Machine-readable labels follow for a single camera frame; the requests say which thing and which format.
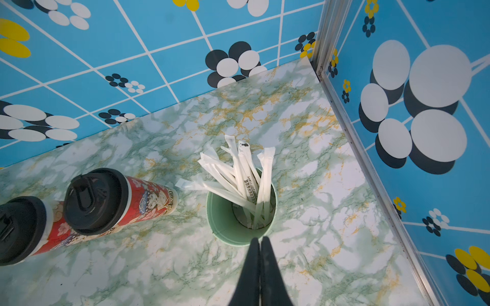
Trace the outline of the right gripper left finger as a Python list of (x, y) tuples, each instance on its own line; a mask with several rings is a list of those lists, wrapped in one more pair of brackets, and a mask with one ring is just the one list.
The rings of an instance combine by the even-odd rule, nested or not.
[(260, 245), (253, 238), (229, 305), (260, 305)]

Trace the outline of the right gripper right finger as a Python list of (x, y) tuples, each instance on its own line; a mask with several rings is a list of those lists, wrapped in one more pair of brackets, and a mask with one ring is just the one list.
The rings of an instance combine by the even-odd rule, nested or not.
[(264, 306), (293, 305), (268, 237), (263, 237), (260, 245), (260, 292)]

